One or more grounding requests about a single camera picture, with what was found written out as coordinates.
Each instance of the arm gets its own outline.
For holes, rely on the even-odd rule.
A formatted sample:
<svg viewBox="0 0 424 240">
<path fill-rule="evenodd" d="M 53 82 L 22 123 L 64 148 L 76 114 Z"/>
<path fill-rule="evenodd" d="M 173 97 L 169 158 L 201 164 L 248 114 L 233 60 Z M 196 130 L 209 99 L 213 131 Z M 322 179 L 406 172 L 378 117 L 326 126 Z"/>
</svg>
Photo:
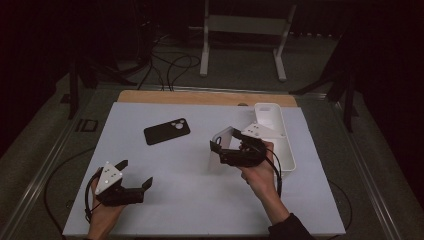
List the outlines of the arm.
<svg viewBox="0 0 424 240">
<path fill-rule="evenodd" d="M 115 226 L 118 218 L 124 210 L 126 205 L 117 207 L 106 207 L 96 199 L 94 191 L 96 189 L 99 179 L 95 179 L 91 184 L 91 191 L 93 194 L 92 216 L 90 222 L 90 230 L 87 234 L 87 239 L 104 240 L 109 235 Z"/>
<path fill-rule="evenodd" d="M 274 150 L 274 145 L 269 142 L 264 143 L 270 150 L 267 152 L 267 157 L 272 160 L 271 151 Z M 239 169 L 242 171 L 242 178 L 259 198 L 271 221 L 272 226 L 269 227 L 271 239 L 314 239 L 299 219 L 288 211 L 278 196 L 274 185 L 274 170 L 268 162 L 263 161 L 256 167 L 240 167 Z"/>
</svg>

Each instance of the black phone case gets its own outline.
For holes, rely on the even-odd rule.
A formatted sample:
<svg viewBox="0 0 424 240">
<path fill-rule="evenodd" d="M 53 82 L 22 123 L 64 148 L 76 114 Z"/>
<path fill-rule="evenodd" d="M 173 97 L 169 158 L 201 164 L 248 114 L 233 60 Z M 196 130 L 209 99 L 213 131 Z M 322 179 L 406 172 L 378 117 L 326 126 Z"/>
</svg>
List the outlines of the black phone case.
<svg viewBox="0 0 424 240">
<path fill-rule="evenodd" d="M 182 128 L 178 129 L 177 124 L 182 124 Z M 184 118 L 176 119 L 167 123 L 144 129 L 147 145 L 164 142 L 170 139 L 181 137 L 190 133 L 187 121 Z"/>
</svg>

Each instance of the white tabletop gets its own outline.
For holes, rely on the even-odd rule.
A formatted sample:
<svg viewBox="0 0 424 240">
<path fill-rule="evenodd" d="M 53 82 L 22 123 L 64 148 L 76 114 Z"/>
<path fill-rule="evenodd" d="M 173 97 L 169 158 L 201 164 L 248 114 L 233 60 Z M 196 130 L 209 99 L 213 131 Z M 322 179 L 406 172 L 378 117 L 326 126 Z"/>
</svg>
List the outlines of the white tabletop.
<svg viewBox="0 0 424 240">
<path fill-rule="evenodd" d="M 345 233 L 300 108 L 282 108 L 296 170 L 283 182 L 282 199 L 313 235 Z M 185 118 L 191 133 L 146 144 L 146 127 Z M 270 222 L 260 201 L 227 165 L 208 168 L 209 140 L 228 126 L 255 120 L 253 107 L 115 103 L 103 129 L 63 234 L 85 235 L 84 191 L 105 162 L 128 159 L 122 186 L 140 187 L 153 176 L 144 203 L 129 205 L 112 234 L 125 236 L 260 236 Z"/>
</svg>

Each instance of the floor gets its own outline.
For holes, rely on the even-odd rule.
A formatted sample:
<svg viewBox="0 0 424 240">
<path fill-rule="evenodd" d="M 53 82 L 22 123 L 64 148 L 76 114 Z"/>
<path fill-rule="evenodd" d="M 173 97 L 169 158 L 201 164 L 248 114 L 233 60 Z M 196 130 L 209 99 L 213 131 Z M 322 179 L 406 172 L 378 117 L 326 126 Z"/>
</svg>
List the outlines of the floor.
<svg viewBox="0 0 424 240">
<path fill-rule="evenodd" d="M 273 63 L 272 40 L 255 38 L 251 44 L 238 41 L 238 36 L 217 34 L 211 37 L 208 76 L 200 77 L 196 59 L 201 54 L 201 38 L 198 32 L 192 34 L 189 43 L 163 37 L 153 51 L 150 74 L 146 66 L 128 77 L 136 86 L 122 86 L 104 76 L 98 76 L 96 89 L 81 85 L 80 110 L 73 120 L 67 119 L 69 105 L 60 103 L 69 92 L 69 76 L 58 82 L 56 94 L 1 159 L 5 164 L 0 169 L 1 239 L 60 238 L 48 212 L 63 228 L 110 107 L 122 90 L 287 94 L 317 80 L 337 45 L 333 39 L 290 36 L 282 57 L 287 74 L 283 83 Z M 232 41 L 229 44 L 223 38 Z M 170 64 L 179 57 L 183 58 Z M 122 69 L 132 65 L 120 62 Z M 296 96 L 296 101 L 307 119 L 347 229 L 346 235 L 336 239 L 424 239 L 423 211 L 360 93 L 355 95 L 353 133 L 349 133 L 340 120 L 341 105 L 324 98 L 330 86 Z M 97 121 L 98 127 L 81 131 L 80 121 Z"/>
</svg>

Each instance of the dark background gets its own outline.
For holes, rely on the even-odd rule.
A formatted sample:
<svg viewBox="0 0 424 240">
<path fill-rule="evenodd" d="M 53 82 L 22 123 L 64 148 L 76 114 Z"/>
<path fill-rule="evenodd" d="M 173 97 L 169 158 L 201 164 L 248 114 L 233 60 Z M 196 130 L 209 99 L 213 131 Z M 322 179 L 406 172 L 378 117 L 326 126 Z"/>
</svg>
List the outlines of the dark background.
<svg viewBox="0 0 424 240">
<path fill-rule="evenodd" d="M 210 9 L 263 17 L 279 16 L 285 9 L 274 6 L 279 1 L 257 2 L 214 0 Z M 203 1 L 138 3 L 139 24 L 160 24 L 180 39 L 188 40 L 188 26 L 203 25 Z M 128 17 L 134 14 L 132 6 L 117 0 L 1 1 L 0 155 L 53 95 L 72 54 L 84 52 L 110 67 L 116 67 L 117 60 L 139 57 L 134 55 L 137 45 L 148 55 L 143 50 L 148 49 L 149 36 L 142 36 L 141 43 L 134 40 L 136 23 Z M 344 64 L 354 66 L 356 90 L 363 94 L 422 206 L 423 9 L 418 0 L 311 0 L 298 6 L 291 28 L 296 37 L 310 33 L 340 38 L 327 67 L 332 71 Z"/>
</svg>

